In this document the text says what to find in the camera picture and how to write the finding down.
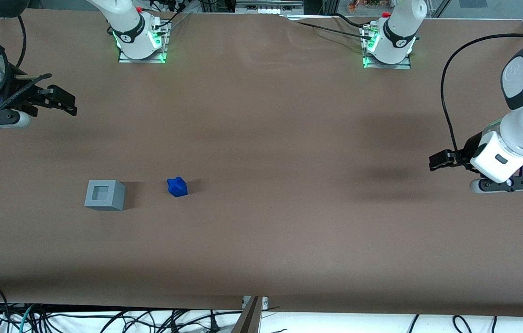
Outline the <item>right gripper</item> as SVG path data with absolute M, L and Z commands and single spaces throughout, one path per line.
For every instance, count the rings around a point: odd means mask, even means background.
M 75 96 L 57 85 L 48 86 L 48 92 L 37 86 L 42 80 L 51 77 L 51 73 L 40 76 L 13 76 L 0 88 L 0 106 L 4 109 L 23 111 L 33 117 L 37 116 L 38 107 L 54 108 L 77 116 Z

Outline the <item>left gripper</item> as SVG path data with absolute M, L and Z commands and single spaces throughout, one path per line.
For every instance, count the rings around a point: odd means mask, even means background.
M 523 135 L 502 137 L 500 131 L 482 131 L 468 139 L 463 149 L 442 150 L 429 156 L 431 172 L 441 168 L 468 168 L 504 183 L 523 166 Z

